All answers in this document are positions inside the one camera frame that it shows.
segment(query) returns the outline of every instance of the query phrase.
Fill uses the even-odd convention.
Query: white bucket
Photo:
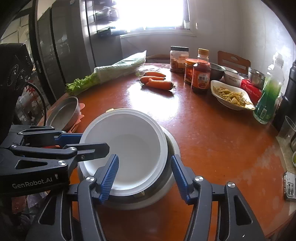
[[[104,166],[111,154],[119,157],[119,169],[110,195],[129,196],[151,186],[162,173],[168,146],[161,127],[148,115],[132,109],[116,109],[96,118],[80,143],[106,142],[105,158],[80,162],[85,177]]]

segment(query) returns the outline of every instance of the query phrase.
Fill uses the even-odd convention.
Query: glass cup
[[[290,144],[292,137],[296,133],[295,123],[288,117],[285,116],[281,130],[279,131],[278,137],[282,138],[284,144]]]

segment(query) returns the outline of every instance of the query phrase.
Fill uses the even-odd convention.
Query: blue gripper pad
[[[62,133],[55,139],[55,144],[60,147],[64,147],[69,144],[79,144],[81,137],[81,133]]]
[[[115,180],[119,168],[119,158],[117,155],[111,155],[108,162],[105,165],[104,170],[102,171],[97,183],[100,185],[101,194],[99,196],[99,201],[103,203],[109,198],[109,194],[112,188],[112,185]]]
[[[171,158],[171,168],[181,195],[181,198],[187,203],[190,203],[189,194],[193,192],[193,177],[190,178],[184,167],[180,157],[178,155],[172,156]]]

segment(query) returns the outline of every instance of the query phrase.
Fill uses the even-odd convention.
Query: smartphone
[[[296,175],[291,172],[285,172],[284,174],[284,198],[287,201],[296,202],[296,194],[295,194],[295,180]]]

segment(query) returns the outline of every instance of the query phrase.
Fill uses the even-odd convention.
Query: wooden table
[[[270,124],[258,123],[251,111],[235,111],[221,105],[210,91],[198,95],[184,83],[184,76],[171,73],[166,64],[155,64],[176,89],[141,87],[129,75],[95,86],[78,96],[85,115],[76,132],[83,132],[93,119],[111,108],[132,108],[150,115],[176,139],[181,159],[211,183],[236,183],[265,235],[283,225],[295,210],[283,199],[284,167]],[[71,182],[79,182],[77,172]],[[169,193],[140,210],[119,211],[99,207],[98,213],[110,241],[184,239],[192,206],[181,200],[176,184]],[[78,217],[77,205],[74,215]],[[217,203],[213,202],[209,240],[214,240]]]

